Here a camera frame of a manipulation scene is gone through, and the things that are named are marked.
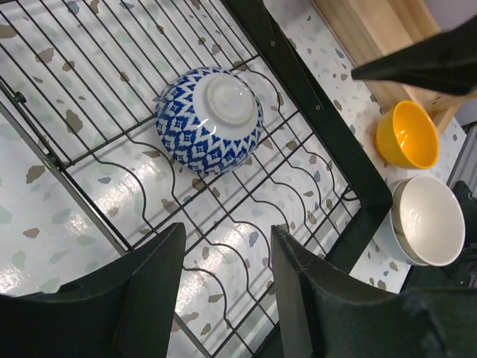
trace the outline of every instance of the wooden board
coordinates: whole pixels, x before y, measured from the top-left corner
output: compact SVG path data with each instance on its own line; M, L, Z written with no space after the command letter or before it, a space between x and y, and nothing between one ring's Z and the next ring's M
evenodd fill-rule
M424 0L315 0L318 9L355 65L370 62L440 31ZM426 108L440 133L457 112L453 106L429 106L439 94L391 82L368 81L384 110L398 101L412 100Z

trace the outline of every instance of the speckled white surface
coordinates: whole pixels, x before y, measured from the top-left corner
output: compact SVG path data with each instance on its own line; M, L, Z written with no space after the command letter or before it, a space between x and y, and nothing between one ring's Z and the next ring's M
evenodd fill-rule
M72 2L78 7L70 5L70 11L77 11L78 17L87 27L93 26L96 20L88 22L92 17L88 4L83 1ZM189 27L183 32L185 38L193 44L191 48L200 53L200 58L206 64L219 63L228 68L232 63L255 54L243 36L231 35L231 30L224 25L224 19L218 14L214 15L215 10L210 2L203 1L203 5L200 5L197 1L193 1L193 6L185 6L181 1L176 2L187 14L188 20L196 22L197 18L203 19L207 22L206 26L215 28L213 22L209 21L212 14L212 18L218 23L217 30L212 34L205 31L205 27L197 25L201 37L199 41L198 35L191 33ZM23 3L25 6L31 6L34 1ZM180 27L185 20L179 16L175 5L173 6L169 0L162 0L159 3L142 1L142 3L146 4L158 23L163 26L162 32L158 31L154 22L147 17L145 19L141 17L154 42L165 41L162 35L166 31L170 38L180 43L182 40L175 25ZM334 101L383 178L390 183L422 174L423 172L410 172L388 166L377 156L373 148L373 134L381 116L379 106L373 101L369 90L362 82L351 80L351 62L312 5L306 0L275 0L266 3L287 37L296 44L298 53ZM156 9L157 4L163 6L170 17L177 21L170 22L164 17L162 11ZM128 17L127 10L118 4L110 6L115 13ZM232 23L225 10L218 5L217 8L220 14ZM37 31L30 31L35 27L28 16L13 7L6 9L12 11L12 21L22 29L28 41L35 44L35 51L41 52L42 56L48 59L51 55L51 50L48 50L51 44L46 43ZM117 44L110 41L109 35L103 31L98 35L98 44L104 52L99 51L92 43L83 48L89 51L90 58L95 59L95 63L101 67L102 74L119 92L117 97L108 96L110 90L101 84L98 74L92 72L92 65L84 60L77 48L68 45L69 40L61 41L64 38L61 28L51 22L44 11L39 11L37 7L35 9L36 19L40 21L42 28L56 39L59 51L53 50L48 66L43 66L41 61L36 61L35 56L18 36L0 37L1 44L15 53L23 66L27 66L28 76L32 80L27 81L26 78L21 80L23 75L4 54L0 54L0 61L7 65L0 68L0 74L13 88L21 90L26 95L30 108L40 116L40 122L48 128L60 146L66 149L65 159L66 156L76 157L83 153L84 147L66 130L58 113L48 106L38 88L48 91L48 97L54 102L60 115L72 120L76 128L80 127L78 133L81 137L88 145L94 145L101 143L104 137L110 138L118 133L119 128L107 118L108 113L114 113L114 118L125 127L134 123L135 119L142 119L150 114L153 102L142 103L134 91L141 93L141 98L146 98L149 102L155 92L162 89L164 82L151 66L160 69L160 73L168 81L177 76L171 69L171 64L157 52L154 52L154 55L158 61L154 65L147 63L144 56L138 53L131 43L130 38L124 35L123 30L118 28L117 24L111 25L115 31L114 38L134 56L136 66L123 59L124 67L120 69L127 75L131 87L126 86L122 75L110 71L110 66L102 67L107 61L104 54L118 58L124 56L118 50ZM58 18L63 20L63 24L68 24L69 30L76 31L77 22L72 12L68 12L64 6L55 7L53 10ZM138 16L142 11L140 6L135 6L131 10L136 11ZM99 3L98 16L109 19L108 13L109 10L104 4ZM131 31L139 31L138 34L141 36L138 35L137 39L141 47L156 51L150 47L151 40L140 33L140 29L134 23L128 23L127 26ZM84 33L80 31L77 38L81 36L84 36ZM234 51L229 42L221 40L222 36L232 39L233 46L238 51ZM213 45L212 38L221 44L220 48ZM172 50L166 42L161 44L164 44L163 50L166 55L174 57L175 62L172 66L176 66L178 72L186 69L186 62L190 66L201 64L196 57L189 56L191 48L183 43L183 48L177 53L167 52ZM74 60L79 73L86 76L89 84L95 84L96 87L93 89L100 94L99 100L87 91L73 71L65 66L65 60L60 55L61 51L65 53L69 51L68 60ZM185 58L185 62L181 62L181 56ZM259 58L252 60L249 66L273 78ZM60 76L66 91L58 87L51 75L52 72ZM181 168L177 163L171 163L166 153L159 153L147 146L154 145L163 150L155 128L150 122L131 134L135 140L147 145L137 145L126 139L120 139L114 145L98 152L101 159L123 164L140 179L148 195L145 216L152 224L164 220L185 222L188 233L187 247L194 247L185 258L185 266L209 270L225 283L227 307L224 306L224 291L209 275L184 271L181 279L176 312L210 352L213 352L230 332L223 320L224 308L228 319L233 324L237 323L253 306L253 299L263 294L271 283L267 240L270 225L287 223L291 232L302 240L317 227L320 219L335 204L331 176L333 171L330 171L329 157L321 144L313 136L309 137L311 134L309 126L303 118L296 115L290 119L289 126L285 125L283 130L272 132L283 125L283 118L277 112L277 94L274 88L261 76L249 71L238 71L238 74L243 76L259 96L265 109L265 127L267 133L271 135L268 141L259 146L256 157L247 165L236 170L234 175L223 176L214 182L210 191L203 192L187 204L186 212L189 217L184 215L184 212L179 212L173 217L170 217L170 214L178 205L187 202L191 195L203 186L203 182L194 173ZM150 86L148 81L154 83L154 86ZM274 83L281 96L280 112L287 118L294 113L295 108L276 81ZM78 118L67 112L68 110L77 114ZM94 116L95 123L104 137L95 132L87 116ZM293 152L287 163L280 166L283 156L277 148L288 155L302 141L304 144ZM440 141L439 162L429 172L441 180L446 180L464 141L464 132L456 122L453 122ZM38 290L54 292L62 283L91 272L118 257L108 241L3 118L0 118L0 168L2 168L0 292L11 295L23 295ZM175 182L172 170L177 174ZM247 191L253 190L266 176L266 172L273 172L271 178L252 195L247 196ZM144 203L140 188L130 173L115 166L101 165L94 160L80 162L71 167L69 173L108 215L128 242L131 244L137 242L148 231L141 216ZM335 190L340 192L346 183L337 171L334 175ZM226 215L224 208L231 212L230 216ZM318 231L316 240L312 240L307 248L316 254L327 251L338 236L333 225L342 230L349 219L347 210L354 213L357 206L350 204L346 208L336 210L332 215L332 224L324 225ZM189 218L198 226L195 227ZM201 238L197 229L207 232L214 221L220 220L222 221L216 230L206 235L208 241L202 240L194 246ZM244 261L230 249L214 246L216 243L232 246ZM244 266L248 268L248 276L245 274ZM394 262L371 242L351 275L379 288L398 292L407 271L406 264ZM262 308L263 310L255 309L238 329L251 348L258 347L271 329L271 321L277 321L273 291L265 295ZM168 356L199 357L200 354L185 334L174 325ZM218 354L218 357L248 356L249 353L237 338L231 339Z

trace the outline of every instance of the black wire rack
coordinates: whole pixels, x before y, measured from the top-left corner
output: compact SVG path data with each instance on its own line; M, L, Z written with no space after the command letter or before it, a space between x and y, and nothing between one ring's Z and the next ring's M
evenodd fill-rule
M252 357L277 326L270 225L350 271L391 195L261 1L0 4L0 111L120 254L186 224L172 330L205 357ZM265 109L226 175L183 168L155 130L154 98L199 66L234 71Z

